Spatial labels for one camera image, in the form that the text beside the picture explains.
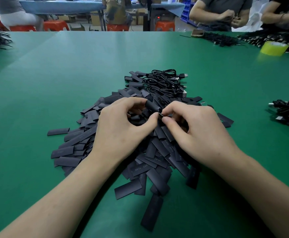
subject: roll of tape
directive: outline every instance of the roll of tape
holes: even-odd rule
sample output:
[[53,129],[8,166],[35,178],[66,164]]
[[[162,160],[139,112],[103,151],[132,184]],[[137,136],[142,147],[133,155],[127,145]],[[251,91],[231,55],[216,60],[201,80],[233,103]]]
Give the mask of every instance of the roll of tape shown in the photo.
[[261,48],[260,52],[270,56],[282,56],[288,47],[289,45],[284,43],[267,41]]

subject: dark gray t-shirt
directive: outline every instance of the dark gray t-shirt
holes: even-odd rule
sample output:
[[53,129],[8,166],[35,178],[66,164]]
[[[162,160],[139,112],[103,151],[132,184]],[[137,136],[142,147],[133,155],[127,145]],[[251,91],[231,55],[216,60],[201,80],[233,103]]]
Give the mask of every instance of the dark gray t-shirt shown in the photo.
[[[248,10],[252,6],[252,0],[201,0],[206,4],[205,11],[222,14],[227,10],[235,11],[235,16],[241,10]],[[208,26],[227,26],[230,27],[226,22],[215,21],[213,23],[207,23]]]
[[0,0],[0,14],[24,11],[19,0]]

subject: person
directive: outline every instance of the person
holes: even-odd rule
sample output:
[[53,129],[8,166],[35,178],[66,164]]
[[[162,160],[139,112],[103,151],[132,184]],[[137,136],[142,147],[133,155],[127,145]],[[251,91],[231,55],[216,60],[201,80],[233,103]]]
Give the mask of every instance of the person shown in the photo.
[[289,0],[270,0],[261,21],[263,29],[289,30]]
[[37,31],[43,31],[44,20],[26,13],[19,0],[0,0],[0,21],[6,27],[31,25]]
[[[157,126],[158,113],[138,127],[128,121],[127,112],[140,114],[146,101],[122,98],[104,108],[88,157],[3,229],[0,238],[71,237],[104,182]],[[174,101],[162,114],[162,121],[184,151],[240,192],[276,237],[289,237],[289,187],[237,147],[211,107]],[[182,119],[189,125],[188,133],[177,123]]]
[[243,27],[249,19],[252,0],[198,0],[190,11],[190,19],[198,29],[230,32]]
[[132,23],[132,16],[126,12],[126,6],[131,7],[131,0],[102,0],[106,7],[105,22],[115,25],[128,25]]

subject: green table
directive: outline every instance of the green table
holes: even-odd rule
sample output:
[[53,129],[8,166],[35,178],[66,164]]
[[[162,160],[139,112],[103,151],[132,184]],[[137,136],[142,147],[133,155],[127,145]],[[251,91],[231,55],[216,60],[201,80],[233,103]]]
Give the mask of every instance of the green table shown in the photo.
[[[62,179],[50,154],[63,136],[49,129],[77,128],[79,112],[124,87],[131,70],[174,68],[188,73],[188,96],[201,96],[235,120],[238,146],[289,185],[289,127],[274,122],[267,104],[289,100],[289,54],[262,56],[257,47],[218,47],[173,32],[11,33],[0,50],[0,230]],[[197,190],[175,171],[152,233],[140,226],[151,198],[115,200],[119,176],[92,205],[81,237],[268,237],[246,201],[204,168]]]

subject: blue table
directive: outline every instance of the blue table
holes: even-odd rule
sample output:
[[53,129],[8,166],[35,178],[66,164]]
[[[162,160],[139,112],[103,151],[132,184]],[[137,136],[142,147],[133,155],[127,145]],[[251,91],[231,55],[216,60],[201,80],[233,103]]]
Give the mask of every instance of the blue table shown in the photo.
[[[92,11],[98,11],[99,18],[103,16],[102,10],[105,9],[103,4],[99,1],[93,0],[78,0],[78,1],[66,1],[66,0],[54,0],[54,1],[32,1],[32,0],[20,0],[20,3],[27,13],[33,14],[76,14],[76,13],[89,13]],[[151,7],[164,8],[176,16],[181,16],[185,5],[183,3],[171,3],[167,4],[162,2],[161,4],[152,4]],[[130,9],[143,8],[140,4],[132,4]]]

